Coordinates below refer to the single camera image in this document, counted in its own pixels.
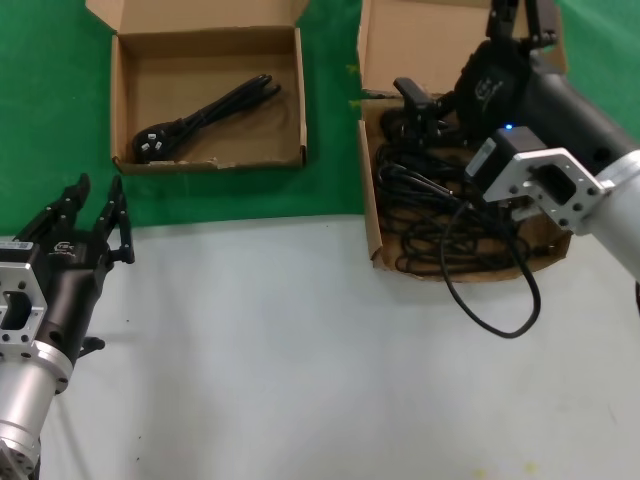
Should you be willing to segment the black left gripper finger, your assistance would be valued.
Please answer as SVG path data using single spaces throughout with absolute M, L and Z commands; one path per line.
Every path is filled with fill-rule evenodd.
M 73 228 L 77 214 L 85 205 L 91 183 L 86 173 L 67 186 L 61 196 L 41 210 L 14 238 L 14 241 L 43 243 L 58 230 Z
M 108 240 L 115 229 L 119 231 L 120 245 L 117 249 L 112 250 Z M 133 264 L 135 262 L 128 203 L 122 178 L 119 175 L 112 179 L 107 201 L 94 224 L 92 235 L 103 244 L 108 264 L 116 262 Z

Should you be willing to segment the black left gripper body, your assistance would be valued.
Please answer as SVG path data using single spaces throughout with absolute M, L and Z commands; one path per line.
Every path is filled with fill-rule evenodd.
M 33 236 L 47 260 L 47 311 L 36 339 L 77 361 L 107 273 L 113 268 L 105 238 L 94 232 Z

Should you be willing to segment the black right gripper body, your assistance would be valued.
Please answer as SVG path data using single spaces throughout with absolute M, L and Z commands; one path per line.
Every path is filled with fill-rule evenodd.
M 455 110 L 474 141 L 511 124 L 527 127 L 547 147 L 568 150 L 600 173 L 639 143 L 581 95 L 565 74 L 514 42 L 485 41 L 470 56 L 454 88 Z

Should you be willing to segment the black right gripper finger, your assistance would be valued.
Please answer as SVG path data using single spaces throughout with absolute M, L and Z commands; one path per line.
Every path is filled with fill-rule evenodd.
M 516 32 L 517 15 L 523 11 L 526 28 Z M 494 0 L 490 4 L 486 36 L 492 41 L 512 40 L 526 50 L 544 49 L 557 44 L 557 10 L 551 0 Z
M 400 138 L 419 146 L 446 146 L 450 135 L 441 124 L 454 110 L 454 92 L 433 97 L 408 77 L 396 78 L 393 85 L 404 100 Z

